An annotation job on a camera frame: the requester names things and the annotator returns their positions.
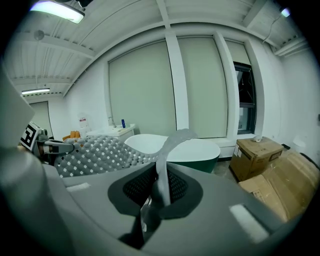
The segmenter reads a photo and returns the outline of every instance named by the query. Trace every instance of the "black mesh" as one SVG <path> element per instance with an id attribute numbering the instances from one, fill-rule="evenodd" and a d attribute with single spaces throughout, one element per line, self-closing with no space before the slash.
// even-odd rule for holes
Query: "black mesh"
<path id="1" fill-rule="evenodd" d="M 156 176 L 154 170 L 149 169 L 127 182 L 123 186 L 123 192 L 128 198 L 142 207 L 151 193 L 152 185 L 155 180 Z"/>
<path id="2" fill-rule="evenodd" d="M 173 204 L 175 201 L 185 196 L 187 193 L 188 184 L 171 171 L 167 170 L 167 173 L 169 180 L 170 201 Z"/>

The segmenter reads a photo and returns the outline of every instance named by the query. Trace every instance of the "ceiling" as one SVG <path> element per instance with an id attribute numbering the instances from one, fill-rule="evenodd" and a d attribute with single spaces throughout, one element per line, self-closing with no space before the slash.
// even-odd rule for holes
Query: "ceiling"
<path id="1" fill-rule="evenodd" d="M 68 3 L 78 10 L 78 2 Z M 3 66 L 19 91 L 50 88 L 64 96 L 83 71 L 116 43 L 147 29 L 182 22 L 210 22 L 245 30 L 264 39 L 281 14 L 272 0 L 93 0 L 79 23 L 32 11 L 21 23 L 3 56 Z M 35 39 L 35 31 L 44 38 Z M 276 49 L 301 38 L 289 18 L 274 23 L 267 40 Z"/>

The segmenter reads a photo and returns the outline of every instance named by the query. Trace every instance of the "bathtub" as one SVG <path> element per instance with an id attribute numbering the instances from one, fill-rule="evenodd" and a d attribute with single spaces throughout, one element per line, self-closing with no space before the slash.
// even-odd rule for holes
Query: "bathtub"
<path id="1" fill-rule="evenodd" d="M 154 134 L 138 134 L 126 139 L 124 143 L 143 152 L 158 152 L 168 137 Z M 211 173 L 214 169 L 220 148 L 212 141 L 194 138 L 179 144 L 167 158 L 168 162 Z"/>

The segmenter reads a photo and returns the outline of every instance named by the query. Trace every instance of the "fluorescent light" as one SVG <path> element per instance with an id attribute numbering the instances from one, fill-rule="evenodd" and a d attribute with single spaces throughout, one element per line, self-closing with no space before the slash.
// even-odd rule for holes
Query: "fluorescent light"
<path id="1" fill-rule="evenodd" d="M 281 11 L 281 14 L 284 16 L 284 17 L 288 17 L 290 15 L 290 11 L 288 8 L 284 8 L 282 11 Z"/>
<path id="2" fill-rule="evenodd" d="M 78 24 L 85 16 L 85 14 L 71 6 L 59 4 L 51 1 L 37 2 L 30 11 L 44 12 L 53 14 Z"/>
<path id="3" fill-rule="evenodd" d="M 33 89 L 33 90 L 23 90 L 22 94 L 36 94 L 36 93 L 43 93 L 43 92 L 49 92 L 50 88 L 45 89 Z"/>

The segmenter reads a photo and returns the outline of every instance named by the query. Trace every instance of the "ceiling pipe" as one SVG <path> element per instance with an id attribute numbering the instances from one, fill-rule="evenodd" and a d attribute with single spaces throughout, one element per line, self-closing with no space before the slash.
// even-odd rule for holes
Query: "ceiling pipe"
<path id="1" fill-rule="evenodd" d="M 298 49 L 298 48 L 300 48 L 300 47 L 302 47 L 302 46 L 305 46 L 305 45 L 307 45 L 307 44 L 308 44 L 308 42 L 307 42 L 306 40 L 305 40 L 305 41 L 302 41 L 302 42 L 300 42 L 300 43 L 297 43 L 295 46 L 291 47 L 290 49 L 285 50 L 285 51 L 279 53 L 278 56 L 283 56 L 283 55 L 289 54 L 289 53 L 293 52 L 294 50 L 296 50 L 296 49 Z"/>
<path id="2" fill-rule="evenodd" d="M 286 50 L 289 50 L 290 48 L 292 48 L 293 46 L 300 44 L 302 42 L 306 41 L 306 39 L 304 37 L 299 37 L 296 38 L 290 42 L 288 42 L 285 46 L 283 46 L 282 48 L 280 48 L 279 50 L 275 51 L 274 54 L 275 55 L 279 55 L 281 53 L 283 53 Z"/>

